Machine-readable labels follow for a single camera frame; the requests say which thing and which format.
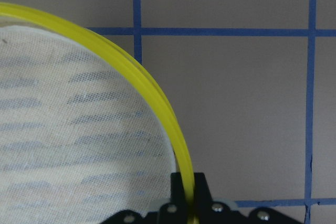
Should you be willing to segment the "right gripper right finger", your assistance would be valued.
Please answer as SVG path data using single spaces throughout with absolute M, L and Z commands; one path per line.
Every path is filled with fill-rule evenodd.
M 204 173 L 194 173 L 194 201 L 196 205 L 209 205 L 212 202 L 211 192 Z

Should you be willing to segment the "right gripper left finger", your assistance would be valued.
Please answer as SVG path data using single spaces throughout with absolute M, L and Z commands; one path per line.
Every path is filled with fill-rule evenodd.
M 185 191 L 180 172 L 172 173 L 170 202 L 175 205 L 186 205 Z

